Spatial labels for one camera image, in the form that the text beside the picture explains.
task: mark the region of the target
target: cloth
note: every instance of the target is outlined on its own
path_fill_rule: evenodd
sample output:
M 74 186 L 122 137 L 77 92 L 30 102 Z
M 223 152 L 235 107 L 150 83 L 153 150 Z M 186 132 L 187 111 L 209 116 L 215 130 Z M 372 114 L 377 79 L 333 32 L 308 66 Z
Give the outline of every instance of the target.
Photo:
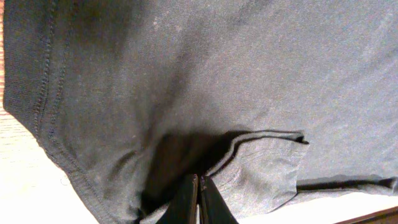
M 397 195 L 397 10 L 7 1 L 4 107 L 100 223 L 155 222 L 189 173 L 212 175 L 236 218 Z

